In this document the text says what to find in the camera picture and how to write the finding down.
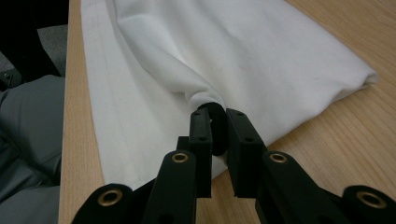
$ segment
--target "gray fabric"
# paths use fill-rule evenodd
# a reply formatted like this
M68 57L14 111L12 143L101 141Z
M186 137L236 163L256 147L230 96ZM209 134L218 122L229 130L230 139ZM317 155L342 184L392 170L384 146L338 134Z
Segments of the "gray fabric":
M25 189L0 205L0 223L58 223L59 186Z
M57 223L64 78L0 93L0 223Z
M45 76L0 94L0 129L21 156L55 183L60 180L64 78Z

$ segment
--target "wooden table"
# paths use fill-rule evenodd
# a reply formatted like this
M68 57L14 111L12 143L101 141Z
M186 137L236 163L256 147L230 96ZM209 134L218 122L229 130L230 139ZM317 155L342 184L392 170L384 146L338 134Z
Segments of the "wooden table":
M289 1L361 56L380 75L374 86L331 105L271 146L293 156L322 187L341 195L367 185L396 199L396 3ZM70 1L60 223L70 223L102 186L82 43L79 0ZM197 223L259 223L254 200L235 199L228 173L200 199Z

